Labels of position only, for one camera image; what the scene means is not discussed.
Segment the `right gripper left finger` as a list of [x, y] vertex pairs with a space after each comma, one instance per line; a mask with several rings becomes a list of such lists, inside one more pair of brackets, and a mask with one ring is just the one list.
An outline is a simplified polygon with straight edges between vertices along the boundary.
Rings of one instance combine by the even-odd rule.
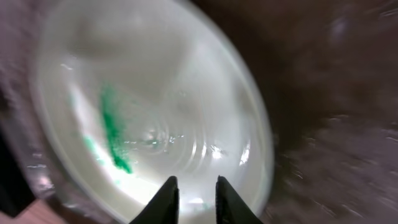
[[151, 201], [129, 224], [177, 224], [179, 189], [176, 176], [170, 176]]

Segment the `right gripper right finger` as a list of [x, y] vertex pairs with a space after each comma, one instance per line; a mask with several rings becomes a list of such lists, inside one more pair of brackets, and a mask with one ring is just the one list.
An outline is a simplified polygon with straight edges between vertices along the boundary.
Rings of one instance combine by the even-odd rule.
[[216, 183], [217, 224], [262, 224], [223, 176]]

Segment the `white plate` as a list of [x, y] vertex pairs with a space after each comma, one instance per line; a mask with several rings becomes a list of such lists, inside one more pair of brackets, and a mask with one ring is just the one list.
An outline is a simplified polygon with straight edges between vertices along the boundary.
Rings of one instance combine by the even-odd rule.
[[171, 176], [181, 223], [215, 222], [215, 185], [256, 215], [274, 150], [252, 75], [224, 33], [187, 1], [60, 1], [44, 20], [32, 87], [53, 152], [121, 223]]

